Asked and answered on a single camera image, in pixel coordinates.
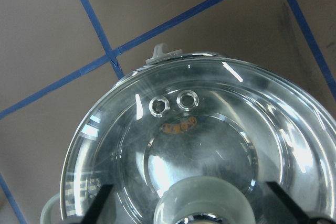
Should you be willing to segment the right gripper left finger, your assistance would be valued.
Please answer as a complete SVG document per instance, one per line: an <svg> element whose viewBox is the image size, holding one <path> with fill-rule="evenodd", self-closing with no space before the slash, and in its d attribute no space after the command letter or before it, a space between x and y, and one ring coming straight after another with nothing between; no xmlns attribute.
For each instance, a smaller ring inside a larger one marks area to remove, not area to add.
<svg viewBox="0 0 336 224"><path fill-rule="evenodd" d="M103 185L81 223L113 223L113 185Z"/></svg>

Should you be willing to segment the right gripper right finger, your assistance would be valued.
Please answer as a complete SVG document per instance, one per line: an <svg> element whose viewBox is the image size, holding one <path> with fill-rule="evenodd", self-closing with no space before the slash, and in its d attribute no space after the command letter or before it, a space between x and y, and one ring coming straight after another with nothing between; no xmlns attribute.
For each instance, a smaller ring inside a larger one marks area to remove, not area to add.
<svg viewBox="0 0 336 224"><path fill-rule="evenodd" d="M268 223L335 223L326 215L305 212L276 182L265 183L265 219Z"/></svg>

